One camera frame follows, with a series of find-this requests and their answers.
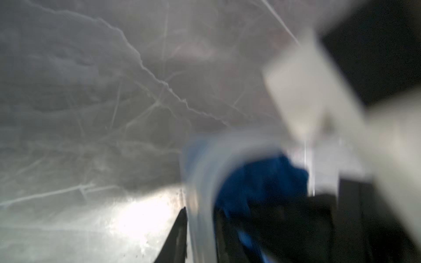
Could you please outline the square clear lunch box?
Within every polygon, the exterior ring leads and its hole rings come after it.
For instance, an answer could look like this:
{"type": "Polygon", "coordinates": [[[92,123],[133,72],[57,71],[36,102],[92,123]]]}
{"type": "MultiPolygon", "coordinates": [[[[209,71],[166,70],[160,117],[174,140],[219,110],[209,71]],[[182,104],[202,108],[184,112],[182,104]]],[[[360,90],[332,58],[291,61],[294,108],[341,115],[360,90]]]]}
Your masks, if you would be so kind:
{"type": "Polygon", "coordinates": [[[279,153],[308,171],[309,195],[324,190],[337,192],[340,177],[370,179],[353,146],[336,134],[324,135],[315,142],[298,142],[279,124],[195,136],[180,157],[193,262],[217,261],[213,209],[225,180],[242,165],[279,153]]]}

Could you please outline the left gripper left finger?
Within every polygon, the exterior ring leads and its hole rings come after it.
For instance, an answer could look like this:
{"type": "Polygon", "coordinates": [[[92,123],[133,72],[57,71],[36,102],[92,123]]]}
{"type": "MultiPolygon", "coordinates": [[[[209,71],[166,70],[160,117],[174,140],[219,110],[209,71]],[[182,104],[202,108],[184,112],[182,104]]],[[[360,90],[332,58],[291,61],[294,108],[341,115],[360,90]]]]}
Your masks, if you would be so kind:
{"type": "Polygon", "coordinates": [[[187,211],[182,208],[154,263],[185,263],[187,257],[187,211]]]}

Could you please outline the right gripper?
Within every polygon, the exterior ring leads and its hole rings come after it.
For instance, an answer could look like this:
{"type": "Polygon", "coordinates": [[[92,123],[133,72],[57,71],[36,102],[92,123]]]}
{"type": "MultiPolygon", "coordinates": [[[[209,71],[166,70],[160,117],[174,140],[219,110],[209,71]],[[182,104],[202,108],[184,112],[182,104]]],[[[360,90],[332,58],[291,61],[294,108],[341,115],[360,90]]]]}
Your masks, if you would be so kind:
{"type": "Polygon", "coordinates": [[[418,263],[420,249],[371,183],[255,206],[236,222],[277,263],[418,263]]]}

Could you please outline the blue cleaning cloth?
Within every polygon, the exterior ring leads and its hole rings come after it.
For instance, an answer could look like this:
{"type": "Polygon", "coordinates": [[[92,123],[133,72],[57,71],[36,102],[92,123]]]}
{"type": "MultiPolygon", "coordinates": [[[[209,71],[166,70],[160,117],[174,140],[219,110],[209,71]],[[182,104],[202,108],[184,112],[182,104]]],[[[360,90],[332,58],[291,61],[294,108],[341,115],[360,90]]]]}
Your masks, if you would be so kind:
{"type": "Polygon", "coordinates": [[[237,230],[250,263],[319,259],[308,179],[307,170],[279,154],[244,164],[223,182],[214,211],[223,211],[237,230]]]}

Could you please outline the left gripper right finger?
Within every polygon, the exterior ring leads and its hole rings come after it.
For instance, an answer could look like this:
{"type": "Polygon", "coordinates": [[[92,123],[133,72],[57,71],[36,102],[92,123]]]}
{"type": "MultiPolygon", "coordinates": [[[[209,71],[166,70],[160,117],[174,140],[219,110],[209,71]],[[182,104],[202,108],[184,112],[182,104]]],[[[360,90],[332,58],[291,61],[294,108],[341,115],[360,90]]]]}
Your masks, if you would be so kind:
{"type": "Polygon", "coordinates": [[[232,226],[224,212],[214,211],[214,228],[219,263],[249,263],[237,230],[232,226]]]}

